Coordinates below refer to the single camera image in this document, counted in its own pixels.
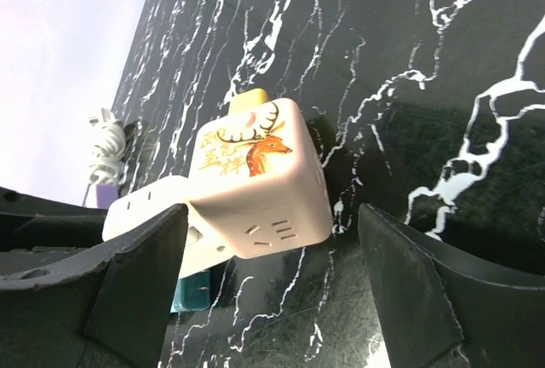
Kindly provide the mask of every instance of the power cord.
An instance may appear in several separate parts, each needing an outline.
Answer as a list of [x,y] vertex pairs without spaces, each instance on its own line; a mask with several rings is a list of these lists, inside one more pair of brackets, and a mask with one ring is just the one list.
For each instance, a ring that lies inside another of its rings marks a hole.
[[101,108],[97,115],[89,118],[92,126],[92,157],[89,165],[89,184],[117,185],[123,170],[123,158],[127,141],[123,122],[113,113]]

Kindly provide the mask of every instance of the purple object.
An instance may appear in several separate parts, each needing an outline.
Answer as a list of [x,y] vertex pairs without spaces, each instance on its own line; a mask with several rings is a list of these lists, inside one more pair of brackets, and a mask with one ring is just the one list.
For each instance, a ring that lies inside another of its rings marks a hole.
[[119,199],[118,187],[116,185],[96,185],[95,189],[96,207],[108,209],[111,204]]

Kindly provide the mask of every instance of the black marble surface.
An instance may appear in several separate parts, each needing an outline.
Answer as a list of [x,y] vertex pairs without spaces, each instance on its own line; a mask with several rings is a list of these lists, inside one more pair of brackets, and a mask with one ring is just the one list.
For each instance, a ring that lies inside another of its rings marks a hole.
[[115,100],[123,190],[187,175],[233,94],[296,100],[324,165],[325,243],[213,270],[161,366],[388,366],[359,241],[371,202],[545,274],[545,0],[146,0]]

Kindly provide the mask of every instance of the power strip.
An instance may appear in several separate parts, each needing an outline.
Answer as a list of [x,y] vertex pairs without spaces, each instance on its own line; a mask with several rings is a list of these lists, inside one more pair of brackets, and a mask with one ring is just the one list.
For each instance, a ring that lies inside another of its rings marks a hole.
[[116,238],[153,218],[173,204],[187,204],[189,227],[180,278],[229,260],[233,253],[222,237],[203,222],[188,204],[188,179],[167,176],[115,201],[106,216],[102,239]]
[[[247,122],[255,128],[240,129]],[[218,136],[223,132],[227,140]],[[195,148],[188,198],[236,256],[271,255],[318,244],[331,235],[324,172],[293,100],[277,99],[206,123],[195,145],[209,145],[210,134],[220,140],[219,146]],[[228,149],[236,146],[241,152]],[[222,157],[225,151],[227,158]],[[225,163],[239,158],[247,169],[228,172],[228,166],[210,164],[210,157]]]

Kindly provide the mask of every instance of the orange deer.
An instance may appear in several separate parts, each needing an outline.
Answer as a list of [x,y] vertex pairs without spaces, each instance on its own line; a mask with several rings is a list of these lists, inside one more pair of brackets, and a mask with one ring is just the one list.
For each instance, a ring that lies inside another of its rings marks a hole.
[[253,129],[253,135],[244,139],[243,135],[240,134],[239,139],[235,140],[234,137],[231,137],[229,140],[225,140],[220,137],[218,138],[223,142],[229,144],[238,144],[244,142],[244,145],[251,145],[252,148],[248,151],[246,155],[246,164],[250,170],[250,177],[256,176],[259,174],[264,174],[267,172],[265,167],[265,155],[271,152],[278,153],[290,153],[291,149],[282,143],[282,138],[273,135],[275,132],[284,127],[284,121],[280,123],[277,127],[274,127],[274,124],[278,120],[279,110],[278,106],[273,102],[274,112],[272,112],[273,117],[267,118],[267,121],[270,121],[270,124],[267,127],[260,125],[260,128],[263,129],[264,135],[258,135],[257,130]]

